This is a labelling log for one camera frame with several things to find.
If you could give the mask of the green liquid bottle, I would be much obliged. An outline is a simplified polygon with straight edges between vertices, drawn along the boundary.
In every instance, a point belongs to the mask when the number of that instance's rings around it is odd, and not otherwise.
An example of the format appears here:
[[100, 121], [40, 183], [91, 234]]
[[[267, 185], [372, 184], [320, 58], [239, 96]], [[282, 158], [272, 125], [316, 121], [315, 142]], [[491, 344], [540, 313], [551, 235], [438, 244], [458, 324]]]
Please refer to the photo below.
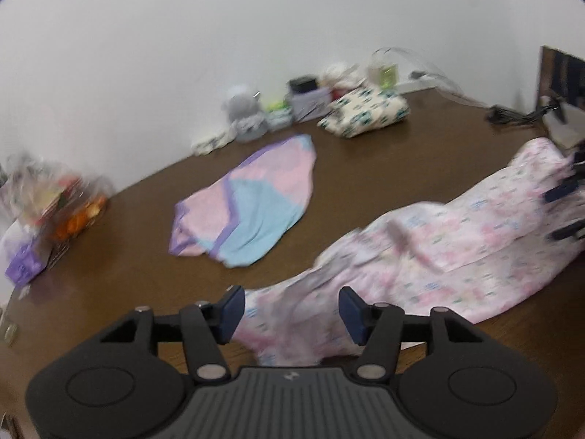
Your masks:
[[379, 67], [380, 87], [384, 90], [393, 89], [399, 80], [399, 71], [396, 64], [381, 65]]

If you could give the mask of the white robot figurine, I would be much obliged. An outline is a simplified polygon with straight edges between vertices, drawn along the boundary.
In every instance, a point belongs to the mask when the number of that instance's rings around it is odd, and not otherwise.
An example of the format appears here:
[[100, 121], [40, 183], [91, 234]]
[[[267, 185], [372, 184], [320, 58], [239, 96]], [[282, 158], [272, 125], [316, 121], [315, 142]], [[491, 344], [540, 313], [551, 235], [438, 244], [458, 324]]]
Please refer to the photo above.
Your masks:
[[228, 91], [223, 110], [235, 140], [246, 143], [257, 140], [268, 131], [267, 116], [260, 102], [260, 92], [248, 85], [236, 85]]

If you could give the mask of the small black box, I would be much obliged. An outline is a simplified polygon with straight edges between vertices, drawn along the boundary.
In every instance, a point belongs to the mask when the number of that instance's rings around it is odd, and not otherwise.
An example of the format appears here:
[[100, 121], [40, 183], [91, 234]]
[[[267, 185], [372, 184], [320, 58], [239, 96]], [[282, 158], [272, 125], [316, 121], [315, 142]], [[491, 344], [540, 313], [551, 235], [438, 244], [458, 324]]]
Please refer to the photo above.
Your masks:
[[304, 94], [319, 89], [319, 84], [314, 76], [305, 75], [292, 78], [287, 82], [291, 93]]

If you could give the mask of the grey storage tin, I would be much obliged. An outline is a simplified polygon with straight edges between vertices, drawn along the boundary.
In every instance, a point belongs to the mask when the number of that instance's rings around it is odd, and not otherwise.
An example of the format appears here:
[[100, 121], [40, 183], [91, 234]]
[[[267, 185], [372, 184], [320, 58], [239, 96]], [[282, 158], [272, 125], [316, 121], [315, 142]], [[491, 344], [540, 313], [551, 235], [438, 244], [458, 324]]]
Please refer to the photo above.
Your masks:
[[287, 94], [287, 103], [291, 107], [292, 117], [298, 123], [326, 116], [329, 113], [331, 101], [331, 92], [328, 87], [319, 87], [305, 93]]

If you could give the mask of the green white small box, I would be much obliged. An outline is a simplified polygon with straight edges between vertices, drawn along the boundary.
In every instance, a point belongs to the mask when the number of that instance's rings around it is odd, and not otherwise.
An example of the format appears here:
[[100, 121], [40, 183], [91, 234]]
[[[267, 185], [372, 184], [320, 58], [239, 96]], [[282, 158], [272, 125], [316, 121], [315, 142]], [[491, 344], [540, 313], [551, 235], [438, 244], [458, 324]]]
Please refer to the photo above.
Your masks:
[[291, 106], [285, 100], [268, 104], [266, 107], [266, 117], [271, 132], [291, 126], [294, 121]]

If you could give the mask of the white power strip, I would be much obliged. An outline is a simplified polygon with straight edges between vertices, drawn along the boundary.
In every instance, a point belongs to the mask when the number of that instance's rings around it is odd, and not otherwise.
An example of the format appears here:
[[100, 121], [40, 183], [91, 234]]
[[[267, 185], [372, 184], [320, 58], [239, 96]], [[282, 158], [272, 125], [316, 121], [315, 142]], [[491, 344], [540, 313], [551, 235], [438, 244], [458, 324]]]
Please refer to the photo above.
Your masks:
[[204, 141], [193, 142], [191, 144], [191, 154], [197, 155], [209, 155], [210, 153], [220, 150], [226, 145], [232, 143], [235, 139], [235, 133], [233, 130], [228, 129], [221, 133], [214, 135]]

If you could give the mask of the brown wooden chair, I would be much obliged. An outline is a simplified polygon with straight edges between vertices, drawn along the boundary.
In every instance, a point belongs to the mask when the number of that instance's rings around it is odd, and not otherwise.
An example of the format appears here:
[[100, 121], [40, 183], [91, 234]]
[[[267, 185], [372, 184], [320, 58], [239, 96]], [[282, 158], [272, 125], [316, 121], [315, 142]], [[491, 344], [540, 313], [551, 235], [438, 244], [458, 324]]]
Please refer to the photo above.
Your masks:
[[584, 60], [562, 50], [542, 46], [537, 101], [545, 96], [584, 110]]

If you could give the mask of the plastic bag of snacks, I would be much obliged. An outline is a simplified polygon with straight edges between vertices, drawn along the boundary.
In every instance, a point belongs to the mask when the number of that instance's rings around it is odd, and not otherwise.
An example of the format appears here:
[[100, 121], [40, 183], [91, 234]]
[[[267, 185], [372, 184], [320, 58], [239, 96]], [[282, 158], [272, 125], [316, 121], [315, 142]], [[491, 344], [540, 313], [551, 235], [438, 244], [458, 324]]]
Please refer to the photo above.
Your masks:
[[27, 153], [1, 166], [1, 214], [53, 243], [66, 243], [105, 212], [113, 187], [103, 176], [84, 175]]

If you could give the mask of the cream green floral pouch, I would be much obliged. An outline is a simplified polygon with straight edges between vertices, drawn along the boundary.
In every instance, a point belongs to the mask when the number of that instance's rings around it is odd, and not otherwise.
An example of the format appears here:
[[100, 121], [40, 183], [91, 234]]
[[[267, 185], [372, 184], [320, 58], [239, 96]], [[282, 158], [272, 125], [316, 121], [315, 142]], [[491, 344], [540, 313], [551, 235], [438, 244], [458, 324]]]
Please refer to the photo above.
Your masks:
[[329, 104], [317, 126], [340, 138], [387, 128], [408, 118], [411, 109], [400, 94], [375, 87], [360, 87]]

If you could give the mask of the pink floral garment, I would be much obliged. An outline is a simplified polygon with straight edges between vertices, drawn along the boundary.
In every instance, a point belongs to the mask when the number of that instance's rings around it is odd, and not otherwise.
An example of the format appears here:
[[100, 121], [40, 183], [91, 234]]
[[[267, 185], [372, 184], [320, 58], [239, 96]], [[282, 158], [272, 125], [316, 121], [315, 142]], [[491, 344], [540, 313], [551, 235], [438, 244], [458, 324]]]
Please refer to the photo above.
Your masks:
[[511, 162], [448, 203], [418, 202], [353, 230], [294, 278], [250, 290], [235, 331], [263, 366], [312, 366], [355, 356], [338, 313], [341, 288], [408, 314], [446, 306], [479, 323], [548, 285], [582, 251], [549, 234], [584, 215], [576, 191], [547, 203], [570, 159], [551, 141], [527, 142]]

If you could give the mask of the pink blue purple garment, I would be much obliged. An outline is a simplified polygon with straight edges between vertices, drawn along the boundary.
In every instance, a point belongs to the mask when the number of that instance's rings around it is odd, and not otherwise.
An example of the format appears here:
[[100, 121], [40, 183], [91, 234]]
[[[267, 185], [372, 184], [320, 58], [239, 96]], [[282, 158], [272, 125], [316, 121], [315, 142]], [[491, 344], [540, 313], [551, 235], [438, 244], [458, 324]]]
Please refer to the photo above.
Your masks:
[[169, 252], [248, 267], [275, 247], [312, 198], [316, 152], [302, 134], [253, 153], [174, 208]]

